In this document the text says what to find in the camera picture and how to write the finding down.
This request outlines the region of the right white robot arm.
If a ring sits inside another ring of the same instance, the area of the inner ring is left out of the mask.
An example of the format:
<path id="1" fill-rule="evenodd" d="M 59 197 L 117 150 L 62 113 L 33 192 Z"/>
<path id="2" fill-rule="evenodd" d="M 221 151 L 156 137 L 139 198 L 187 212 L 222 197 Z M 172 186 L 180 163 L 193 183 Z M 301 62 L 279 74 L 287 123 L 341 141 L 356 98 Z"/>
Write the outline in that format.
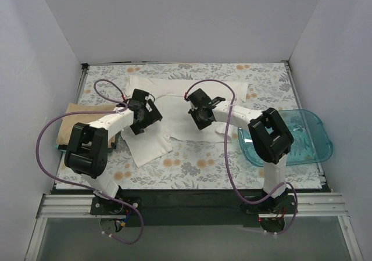
<path id="1" fill-rule="evenodd" d="M 235 105 L 235 99 L 228 102 L 222 97 L 211 99 L 202 89 L 191 94 L 186 93 L 184 99 L 191 105 L 188 113 L 197 128 L 203 130 L 214 122 L 225 123 L 224 158 L 227 174 L 234 192 L 240 200 L 248 205 L 263 203 L 270 213 L 278 212 L 284 206 L 283 195 L 288 183 L 285 180 L 285 167 L 294 138 L 284 123 L 279 112 L 274 108 L 264 111 L 252 110 Z M 228 161 L 227 137 L 230 125 L 248 131 L 257 155 L 264 164 L 263 197 L 256 201 L 245 199 L 237 190 Z"/>

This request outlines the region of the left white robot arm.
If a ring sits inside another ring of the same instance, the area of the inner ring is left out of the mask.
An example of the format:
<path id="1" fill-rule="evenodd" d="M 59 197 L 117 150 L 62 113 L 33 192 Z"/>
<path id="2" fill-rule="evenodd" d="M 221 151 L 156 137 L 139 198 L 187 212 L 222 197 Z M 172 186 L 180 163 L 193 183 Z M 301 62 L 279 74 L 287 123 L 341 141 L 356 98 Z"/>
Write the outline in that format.
<path id="1" fill-rule="evenodd" d="M 88 124 L 76 123 L 65 153 L 65 166 L 82 175 L 94 191 L 103 197 L 103 207 L 110 214 L 123 210 L 124 201 L 117 196 L 119 185 L 106 171 L 109 140 L 121 130 L 130 128 L 135 135 L 162 120 L 150 93 L 135 89 L 132 96 L 113 113 Z"/>

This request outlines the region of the white t shirt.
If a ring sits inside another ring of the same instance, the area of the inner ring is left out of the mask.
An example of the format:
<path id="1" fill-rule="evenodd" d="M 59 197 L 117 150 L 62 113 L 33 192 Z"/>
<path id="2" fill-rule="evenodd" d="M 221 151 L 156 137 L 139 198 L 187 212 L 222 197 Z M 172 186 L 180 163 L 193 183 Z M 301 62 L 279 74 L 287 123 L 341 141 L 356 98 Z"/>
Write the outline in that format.
<path id="1" fill-rule="evenodd" d="M 135 89 L 149 92 L 155 97 L 155 106 L 163 116 L 161 121 L 135 135 L 130 128 L 121 132 L 127 143 L 134 163 L 141 167 L 173 150 L 171 139 L 180 141 L 223 142 L 225 124 L 212 123 L 198 130 L 188 114 L 191 105 L 184 100 L 184 93 L 195 80 L 163 80 L 131 75 L 125 93 L 132 95 Z"/>

